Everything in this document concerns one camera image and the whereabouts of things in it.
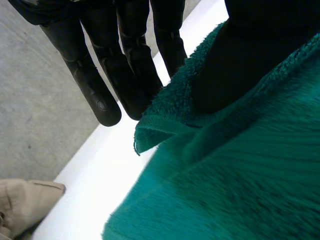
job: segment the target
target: concrete floor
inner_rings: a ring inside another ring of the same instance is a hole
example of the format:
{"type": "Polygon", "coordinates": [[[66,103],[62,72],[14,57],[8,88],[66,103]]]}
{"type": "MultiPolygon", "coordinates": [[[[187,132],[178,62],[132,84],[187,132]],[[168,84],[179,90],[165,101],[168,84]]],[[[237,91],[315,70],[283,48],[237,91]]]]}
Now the concrete floor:
{"type": "MultiPolygon", "coordinates": [[[[184,17],[198,2],[186,0],[184,17]]],[[[155,55],[152,14],[146,37],[155,55]]],[[[40,28],[0,0],[0,179],[54,179],[97,126],[40,28]]]]}

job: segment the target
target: green fleece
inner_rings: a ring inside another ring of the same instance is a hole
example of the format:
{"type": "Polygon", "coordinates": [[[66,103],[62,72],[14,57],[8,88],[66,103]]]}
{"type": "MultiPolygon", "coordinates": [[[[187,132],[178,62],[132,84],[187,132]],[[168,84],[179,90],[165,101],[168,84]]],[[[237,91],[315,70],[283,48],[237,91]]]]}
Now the green fleece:
{"type": "Polygon", "coordinates": [[[138,123],[136,151],[159,147],[104,240],[320,239],[320,34],[235,103],[199,114],[191,83],[221,26],[138,123]]]}

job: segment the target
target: green towel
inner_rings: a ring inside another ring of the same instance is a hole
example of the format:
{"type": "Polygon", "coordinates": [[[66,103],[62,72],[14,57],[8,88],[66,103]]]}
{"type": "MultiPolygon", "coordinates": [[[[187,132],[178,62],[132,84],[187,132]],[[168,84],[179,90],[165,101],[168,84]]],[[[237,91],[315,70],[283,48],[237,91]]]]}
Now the green towel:
{"type": "Polygon", "coordinates": [[[135,150],[158,150],[105,225],[104,240],[319,240],[320,34],[244,97],[193,107],[220,24],[138,123],[135,150]]]}

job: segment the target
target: white platform edge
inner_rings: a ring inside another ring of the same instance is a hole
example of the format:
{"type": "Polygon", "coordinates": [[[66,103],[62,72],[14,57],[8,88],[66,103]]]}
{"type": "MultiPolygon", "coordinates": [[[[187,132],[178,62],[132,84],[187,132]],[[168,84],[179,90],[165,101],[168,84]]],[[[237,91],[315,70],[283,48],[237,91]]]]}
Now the white platform edge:
{"type": "MultiPolygon", "coordinates": [[[[223,0],[202,0],[181,28],[190,55],[217,24],[228,18],[223,0]]],[[[154,63],[166,85],[169,76],[158,53],[154,63]]],[[[74,155],[56,182],[67,187],[33,236],[33,240],[101,240],[108,216],[131,189],[155,149],[138,157],[133,149],[136,121],[123,111],[111,128],[99,125],[74,155]]]]}

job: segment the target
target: beige shoe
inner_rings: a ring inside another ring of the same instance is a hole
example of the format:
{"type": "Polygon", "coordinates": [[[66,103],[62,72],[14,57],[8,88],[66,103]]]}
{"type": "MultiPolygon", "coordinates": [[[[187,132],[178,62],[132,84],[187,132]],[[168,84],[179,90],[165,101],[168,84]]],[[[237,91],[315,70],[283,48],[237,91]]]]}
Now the beige shoe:
{"type": "Polygon", "coordinates": [[[0,240],[11,240],[40,222],[64,194],[63,184],[0,180],[0,240]]]}

